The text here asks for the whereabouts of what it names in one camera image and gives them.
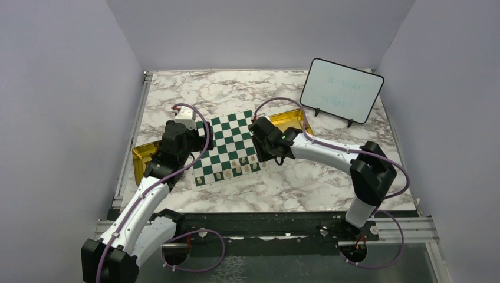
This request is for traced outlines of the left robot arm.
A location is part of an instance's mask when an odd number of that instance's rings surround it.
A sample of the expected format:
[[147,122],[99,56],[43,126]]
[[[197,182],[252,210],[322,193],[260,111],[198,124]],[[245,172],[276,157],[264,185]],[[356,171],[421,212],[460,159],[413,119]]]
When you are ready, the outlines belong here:
[[162,242],[185,236],[184,224],[175,219],[161,216],[147,223],[190,167],[186,162],[192,153],[213,149],[213,131],[206,121],[198,126],[193,120],[169,120],[155,145],[132,200],[98,240],[83,244],[84,282],[135,282],[140,267]]

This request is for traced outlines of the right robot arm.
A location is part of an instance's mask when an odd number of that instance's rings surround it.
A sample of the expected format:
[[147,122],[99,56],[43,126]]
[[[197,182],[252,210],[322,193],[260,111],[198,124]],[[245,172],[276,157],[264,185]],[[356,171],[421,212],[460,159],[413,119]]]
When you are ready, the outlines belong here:
[[249,132],[260,162],[286,158],[307,160],[332,167],[351,177],[354,200],[340,224],[341,234],[354,240],[392,186],[397,172],[380,146],[339,144],[293,127],[281,131],[268,118],[253,120]]

